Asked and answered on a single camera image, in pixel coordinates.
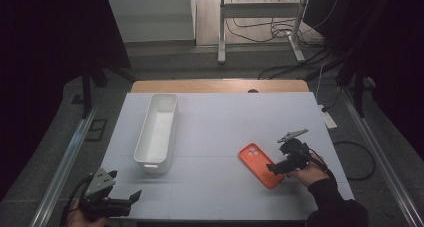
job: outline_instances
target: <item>person's hand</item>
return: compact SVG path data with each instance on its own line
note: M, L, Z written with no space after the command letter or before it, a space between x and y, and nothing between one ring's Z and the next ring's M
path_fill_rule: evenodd
M321 159L315 154L311 153L312 158L318 160L322 163ZM330 177L319 167L317 164L309 161L308 166L302 170L293 170L286 173L288 177L295 177L300 180L300 182L309 187L311 184L322 179L329 179Z
M74 204L73 209L75 210L68 214L66 227L104 227L105 226L107 222L107 218L100 218L96 222L90 222L84 217L81 210L77 208L78 208L78 201L76 201L76 203Z

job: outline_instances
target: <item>black sleeve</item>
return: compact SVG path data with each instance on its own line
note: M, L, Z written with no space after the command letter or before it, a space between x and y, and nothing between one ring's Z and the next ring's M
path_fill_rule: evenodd
M368 226L367 209L355 200L344 200L333 180L319 180L308 191L314 196L318 210L308 217L307 227Z

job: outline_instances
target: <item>rectangular container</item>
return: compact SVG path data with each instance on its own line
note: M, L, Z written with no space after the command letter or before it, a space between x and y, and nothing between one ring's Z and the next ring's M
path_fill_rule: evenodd
M134 159L143 171L166 173L171 166L177 123L175 94L154 94L150 99Z

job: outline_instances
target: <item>phone case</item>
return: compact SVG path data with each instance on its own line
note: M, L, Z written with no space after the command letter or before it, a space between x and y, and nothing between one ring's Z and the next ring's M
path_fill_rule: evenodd
M272 160L254 143L243 148L239 157L267 188L274 188L284 179L285 175L268 170L266 165L273 164Z

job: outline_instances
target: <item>white tabletop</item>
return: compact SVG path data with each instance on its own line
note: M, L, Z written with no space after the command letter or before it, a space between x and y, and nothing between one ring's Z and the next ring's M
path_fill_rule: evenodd
M144 173L133 155L153 93L127 94L102 167L117 170L111 198L142 190L128 218L158 220L304 220L317 209L294 178L266 188L238 152L257 144L275 163L285 159L277 140L298 137L323 156L339 191L353 199L312 93L178 93L171 169Z

